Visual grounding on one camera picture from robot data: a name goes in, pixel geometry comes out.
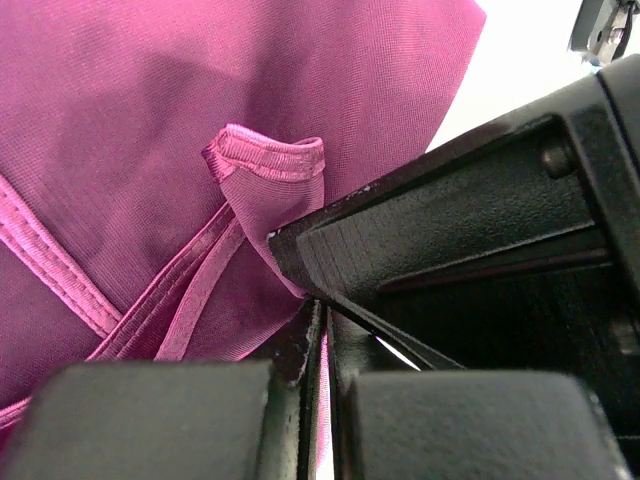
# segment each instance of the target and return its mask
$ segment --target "magenta cloth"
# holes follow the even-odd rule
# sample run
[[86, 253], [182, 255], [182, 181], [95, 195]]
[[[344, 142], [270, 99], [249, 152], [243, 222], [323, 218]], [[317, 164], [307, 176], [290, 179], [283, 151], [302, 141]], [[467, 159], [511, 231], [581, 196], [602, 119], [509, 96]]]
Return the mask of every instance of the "magenta cloth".
[[237, 360], [288, 321], [268, 232], [421, 154], [483, 23], [472, 0], [3, 2], [0, 443], [56, 368]]

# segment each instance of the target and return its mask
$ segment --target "purple garment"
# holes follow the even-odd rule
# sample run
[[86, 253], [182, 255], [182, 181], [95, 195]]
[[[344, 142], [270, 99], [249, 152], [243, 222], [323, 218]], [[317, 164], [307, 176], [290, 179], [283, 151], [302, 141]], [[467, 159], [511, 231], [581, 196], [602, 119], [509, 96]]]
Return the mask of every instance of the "purple garment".
[[422, 153], [483, 22], [472, 0], [4, 2], [0, 443], [55, 368], [237, 360], [290, 319], [267, 232]]

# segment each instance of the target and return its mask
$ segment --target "purple fabric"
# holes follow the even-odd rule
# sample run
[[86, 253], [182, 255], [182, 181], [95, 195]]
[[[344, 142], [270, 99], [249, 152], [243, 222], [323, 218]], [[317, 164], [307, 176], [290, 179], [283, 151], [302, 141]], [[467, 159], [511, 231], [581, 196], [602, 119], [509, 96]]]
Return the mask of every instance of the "purple fabric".
[[[483, 22], [471, 0], [4, 2], [0, 174], [75, 277], [0, 245], [0, 438], [66, 363], [235, 360], [291, 318], [266, 233], [422, 153]], [[207, 165], [230, 123], [257, 149]]]

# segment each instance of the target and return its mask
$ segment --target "black cable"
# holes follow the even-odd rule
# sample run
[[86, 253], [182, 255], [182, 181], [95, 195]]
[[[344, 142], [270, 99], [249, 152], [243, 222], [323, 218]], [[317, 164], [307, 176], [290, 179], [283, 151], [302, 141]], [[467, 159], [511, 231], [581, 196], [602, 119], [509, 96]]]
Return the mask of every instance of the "black cable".
[[627, 21], [624, 25], [624, 33], [622, 34], [618, 48], [616, 48], [616, 51], [613, 54], [613, 60], [617, 60], [622, 57], [624, 52], [627, 50], [627, 45], [629, 45], [629, 39], [631, 38], [631, 28], [633, 27], [633, 14], [635, 13], [635, 10], [636, 2], [633, 0], [629, 3], [629, 13], [627, 14]]

